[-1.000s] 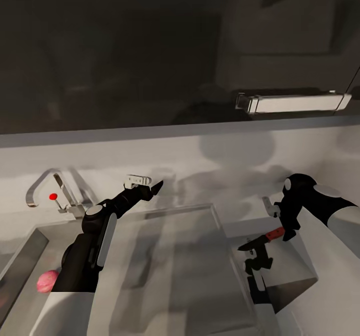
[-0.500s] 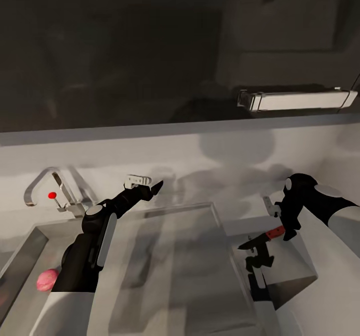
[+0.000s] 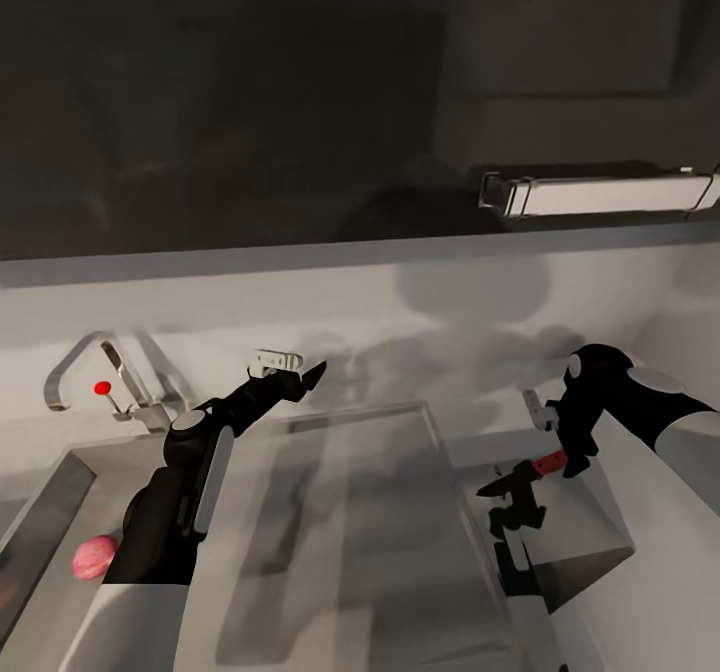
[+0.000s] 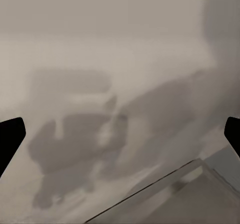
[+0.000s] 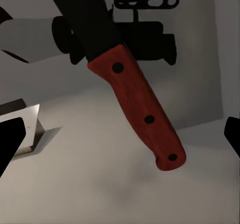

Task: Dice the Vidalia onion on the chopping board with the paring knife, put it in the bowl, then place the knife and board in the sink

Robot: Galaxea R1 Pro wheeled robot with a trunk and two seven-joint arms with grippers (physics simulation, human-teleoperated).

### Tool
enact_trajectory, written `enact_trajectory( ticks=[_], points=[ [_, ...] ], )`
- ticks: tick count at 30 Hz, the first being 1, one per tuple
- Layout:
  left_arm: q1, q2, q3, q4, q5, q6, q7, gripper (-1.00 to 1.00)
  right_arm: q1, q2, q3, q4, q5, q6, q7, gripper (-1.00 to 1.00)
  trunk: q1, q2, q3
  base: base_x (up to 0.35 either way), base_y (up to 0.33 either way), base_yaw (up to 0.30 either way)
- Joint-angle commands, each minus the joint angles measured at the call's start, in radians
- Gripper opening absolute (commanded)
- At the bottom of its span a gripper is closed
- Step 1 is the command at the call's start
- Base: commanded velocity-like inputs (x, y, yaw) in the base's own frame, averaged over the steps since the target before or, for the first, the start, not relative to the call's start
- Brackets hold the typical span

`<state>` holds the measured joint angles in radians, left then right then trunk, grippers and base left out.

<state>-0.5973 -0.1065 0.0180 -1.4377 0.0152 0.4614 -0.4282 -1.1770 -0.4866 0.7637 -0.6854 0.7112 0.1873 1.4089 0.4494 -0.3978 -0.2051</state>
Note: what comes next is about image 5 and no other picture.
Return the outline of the parer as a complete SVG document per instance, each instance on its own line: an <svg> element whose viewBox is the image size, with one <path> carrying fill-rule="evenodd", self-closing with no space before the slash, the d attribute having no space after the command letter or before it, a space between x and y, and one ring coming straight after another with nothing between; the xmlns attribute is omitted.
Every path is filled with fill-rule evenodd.
<svg viewBox="0 0 240 224"><path fill-rule="evenodd" d="M187 154L101 0L53 0L88 56L87 67L110 83L128 122L156 154L161 171Z"/></svg>

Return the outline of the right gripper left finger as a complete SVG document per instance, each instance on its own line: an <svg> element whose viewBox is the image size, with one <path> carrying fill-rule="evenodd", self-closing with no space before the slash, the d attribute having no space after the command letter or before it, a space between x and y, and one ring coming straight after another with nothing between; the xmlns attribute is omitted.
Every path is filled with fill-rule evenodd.
<svg viewBox="0 0 240 224"><path fill-rule="evenodd" d="M26 136L22 117L0 122L0 177Z"/></svg>

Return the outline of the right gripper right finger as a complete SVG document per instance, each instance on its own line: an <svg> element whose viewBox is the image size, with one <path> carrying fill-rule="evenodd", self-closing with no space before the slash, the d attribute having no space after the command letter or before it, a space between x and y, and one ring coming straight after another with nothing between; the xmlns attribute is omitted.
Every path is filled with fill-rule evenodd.
<svg viewBox="0 0 240 224"><path fill-rule="evenodd" d="M229 117L227 119L224 135L240 157L240 119Z"/></svg>

